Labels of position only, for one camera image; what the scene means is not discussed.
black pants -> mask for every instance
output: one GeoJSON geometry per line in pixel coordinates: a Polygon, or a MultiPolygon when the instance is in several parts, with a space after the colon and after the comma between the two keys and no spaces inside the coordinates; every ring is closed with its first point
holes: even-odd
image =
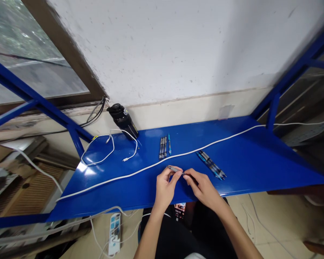
{"type": "MultiPolygon", "coordinates": [[[[151,208],[144,209],[143,215],[150,212],[151,208]]],[[[176,221],[173,205],[167,208],[166,214],[171,218],[166,215],[163,217],[157,242],[156,259],[184,259],[191,253],[199,253],[206,259],[237,259],[222,222],[214,211],[201,202],[198,201],[194,207],[192,232],[182,223],[176,221]]],[[[149,216],[142,218],[142,235],[149,216]]]]}

blue metal shelf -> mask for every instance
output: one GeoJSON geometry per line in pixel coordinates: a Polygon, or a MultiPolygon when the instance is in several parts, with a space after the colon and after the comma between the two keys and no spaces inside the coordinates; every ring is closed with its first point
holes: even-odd
{"type": "MultiPolygon", "coordinates": [[[[214,160],[216,159],[216,162],[223,167],[224,171],[229,172],[229,177],[225,182],[212,179],[215,187],[223,195],[235,195],[253,191],[273,190],[274,188],[283,189],[324,183],[323,176],[314,172],[305,161],[272,134],[280,96],[309,67],[324,69],[324,61],[318,60],[323,53],[324,31],[258,105],[251,114],[251,118],[233,118],[221,122],[206,122],[141,131],[141,136],[138,139],[141,149],[134,158],[125,163],[118,159],[122,159],[121,157],[125,156],[123,154],[132,152],[134,144],[127,141],[122,134],[115,135],[114,138],[116,143],[118,143],[115,152],[101,165],[87,168],[79,164],[75,175],[72,177],[64,192],[65,195],[73,191],[82,190],[85,186],[101,182],[103,179],[132,172],[134,168],[142,168],[148,163],[150,165],[152,161],[156,160],[155,156],[158,153],[155,150],[158,148],[158,144],[155,143],[155,138],[159,138],[159,136],[165,133],[174,132],[175,136],[172,137],[173,154],[182,153],[183,149],[185,149],[184,151],[189,151],[202,146],[203,142],[208,144],[211,141],[224,136],[230,136],[232,133],[245,130],[255,125],[257,122],[253,119],[258,119],[269,108],[267,130],[260,127],[247,132],[247,134],[245,133],[244,136],[215,144],[207,149],[209,155],[214,160]]],[[[77,152],[81,156],[84,150],[80,138],[90,142],[93,138],[91,134],[1,64],[0,83],[26,101],[25,104],[1,115],[0,126],[30,108],[36,107],[69,130],[77,152]]],[[[108,152],[108,146],[103,144],[102,141],[99,138],[90,147],[86,155],[88,159],[97,160],[98,158],[103,158],[102,155],[108,152]]],[[[199,171],[210,174],[207,168],[195,156],[187,155],[169,162],[184,168],[193,166],[199,171]]],[[[84,195],[63,200],[57,204],[51,215],[40,214],[0,218],[0,227],[66,219],[80,215],[92,215],[112,205],[119,205],[124,209],[151,206],[155,195],[155,176],[166,164],[162,163],[137,176],[112,182],[84,195]]],[[[194,197],[190,193],[189,188],[179,183],[174,202],[190,200],[194,200],[194,197]]]]}
{"type": "MultiPolygon", "coordinates": [[[[114,152],[102,163],[87,167],[78,165],[63,196],[72,194],[100,182],[132,174],[158,162],[159,143],[162,136],[170,134],[172,155],[186,153],[216,140],[232,136],[258,125],[250,116],[222,121],[184,124],[139,131],[137,154],[131,156],[135,142],[123,134],[113,136],[114,152]]],[[[96,138],[84,155],[86,163],[101,161],[113,145],[106,144],[108,136],[96,138]]],[[[86,193],[69,197],[57,203],[48,221],[90,216],[113,206],[123,210],[152,207],[156,193],[156,176],[169,164],[184,170],[194,168],[206,173],[223,196],[268,190],[324,184],[324,176],[281,142],[265,127],[254,128],[244,134],[216,143],[204,149],[228,176],[224,181],[216,178],[195,153],[166,160],[159,165],[129,178],[116,180],[86,193]]],[[[184,179],[175,188],[172,204],[196,200],[184,179]]]]}

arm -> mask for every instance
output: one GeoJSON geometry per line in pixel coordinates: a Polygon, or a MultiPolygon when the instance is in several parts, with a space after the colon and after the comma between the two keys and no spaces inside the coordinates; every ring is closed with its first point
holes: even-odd
{"type": "Polygon", "coordinates": [[[194,195],[207,207],[212,209],[220,218],[231,240],[239,259],[263,259],[255,245],[252,243],[233,211],[219,195],[206,174],[201,174],[193,169],[185,171],[184,179],[192,187],[194,195]]]}
{"type": "Polygon", "coordinates": [[[180,171],[174,173],[171,169],[166,168],[160,175],[157,176],[155,203],[137,251],[134,255],[134,259],[155,258],[157,240],[159,231],[161,229],[163,215],[169,204],[172,202],[175,185],[179,180],[182,171],[182,169],[179,167],[173,167],[179,169],[180,171]]]}

window frame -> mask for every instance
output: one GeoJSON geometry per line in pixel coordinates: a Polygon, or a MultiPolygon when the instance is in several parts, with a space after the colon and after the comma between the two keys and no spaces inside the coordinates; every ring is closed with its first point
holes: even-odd
{"type": "MultiPolygon", "coordinates": [[[[89,90],[89,92],[85,93],[49,97],[46,99],[56,107],[71,108],[72,106],[82,106],[82,104],[85,106],[90,102],[100,101],[103,96],[107,97],[103,87],[98,82],[96,75],[89,68],[73,38],[57,19],[58,15],[56,11],[50,7],[45,0],[22,0],[22,3],[89,90]]],[[[22,103],[24,102],[19,101],[0,104],[0,115],[21,105],[22,103]]],[[[40,112],[34,110],[33,112],[28,111],[27,113],[31,114],[40,112]]]]}

person's left hand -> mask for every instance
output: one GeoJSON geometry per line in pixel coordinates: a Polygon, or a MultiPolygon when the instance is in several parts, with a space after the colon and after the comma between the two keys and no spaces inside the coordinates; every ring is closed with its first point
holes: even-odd
{"type": "Polygon", "coordinates": [[[174,173],[174,171],[166,167],[163,172],[157,176],[156,180],[156,199],[154,207],[160,213],[164,213],[172,202],[176,182],[179,180],[181,172],[183,172],[180,167],[173,165],[171,165],[171,167],[179,169],[180,171],[174,173]]]}

